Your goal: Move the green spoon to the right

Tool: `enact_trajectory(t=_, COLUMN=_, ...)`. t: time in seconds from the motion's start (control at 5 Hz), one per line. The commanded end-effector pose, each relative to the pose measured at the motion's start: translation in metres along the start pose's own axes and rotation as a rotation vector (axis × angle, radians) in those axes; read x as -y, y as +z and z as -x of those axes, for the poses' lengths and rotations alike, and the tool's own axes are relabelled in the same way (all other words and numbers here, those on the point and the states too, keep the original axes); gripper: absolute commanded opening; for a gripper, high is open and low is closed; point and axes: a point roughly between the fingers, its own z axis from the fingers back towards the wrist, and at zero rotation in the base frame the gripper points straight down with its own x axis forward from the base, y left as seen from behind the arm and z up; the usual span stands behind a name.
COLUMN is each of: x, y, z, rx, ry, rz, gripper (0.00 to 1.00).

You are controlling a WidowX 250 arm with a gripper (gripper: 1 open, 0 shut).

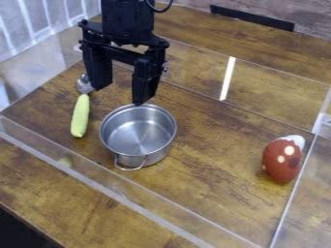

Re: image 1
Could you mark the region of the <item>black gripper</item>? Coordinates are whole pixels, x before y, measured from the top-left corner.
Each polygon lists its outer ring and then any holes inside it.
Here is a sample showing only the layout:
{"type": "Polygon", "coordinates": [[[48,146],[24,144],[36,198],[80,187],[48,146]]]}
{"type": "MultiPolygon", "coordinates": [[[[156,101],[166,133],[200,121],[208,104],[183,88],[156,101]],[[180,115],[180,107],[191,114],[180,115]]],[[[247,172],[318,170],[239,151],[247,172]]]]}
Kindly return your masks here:
{"type": "Polygon", "coordinates": [[[134,65],[132,103],[140,106],[156,94],[170,43],[150,31],[134,35],[107,34],[103,25],[83,19],[80,49],[88,79],[96,90],[112,84],[112,60],[134,65]]]}

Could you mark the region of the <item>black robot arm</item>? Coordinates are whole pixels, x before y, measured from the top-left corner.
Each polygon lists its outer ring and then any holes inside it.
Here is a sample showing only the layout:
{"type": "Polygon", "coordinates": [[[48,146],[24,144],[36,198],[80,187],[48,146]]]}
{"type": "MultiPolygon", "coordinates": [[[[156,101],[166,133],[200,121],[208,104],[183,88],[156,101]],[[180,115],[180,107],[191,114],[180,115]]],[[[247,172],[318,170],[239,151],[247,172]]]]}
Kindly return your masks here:
{"type": "Polygon", "coordinates": [[[95,90],[112,84],[112,61],[132,65],[132,103],[140,106],[156,93],[170,43],[152,34],[155,0],[102,0],[102,22],[83,19],[79,41],[90,83],[95,90]]]}

